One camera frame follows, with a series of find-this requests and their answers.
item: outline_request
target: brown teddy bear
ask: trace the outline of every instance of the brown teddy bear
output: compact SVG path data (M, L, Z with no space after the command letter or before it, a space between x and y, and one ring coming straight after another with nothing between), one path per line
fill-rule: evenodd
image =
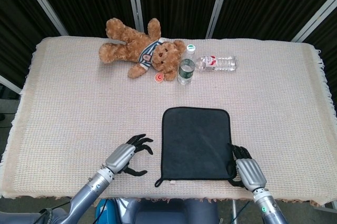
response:
M129 71L130 78L138 78L153 68L164 74L165 80L174 80L185 44L181 40L165 42L161 37L160 23L154 18L147 25L148 35L125 26L117 18L106 22L108 38L124 41L125 44L105 43L98 52L104 63L119 59L137 63Z

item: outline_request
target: black pot holder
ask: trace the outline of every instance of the black pot holder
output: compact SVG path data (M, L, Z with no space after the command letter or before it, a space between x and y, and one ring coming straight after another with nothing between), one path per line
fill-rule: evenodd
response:
M162 121L161 178L229 180L236 176L230 147L230 117L225 110L175 107Z

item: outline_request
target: teddy bear head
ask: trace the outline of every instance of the teddy bear head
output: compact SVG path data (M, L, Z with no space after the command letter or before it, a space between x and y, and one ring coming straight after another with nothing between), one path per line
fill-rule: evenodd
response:
M184 51L185 44L181 40L157 45L152 56L153 68L164 74L176 73Z

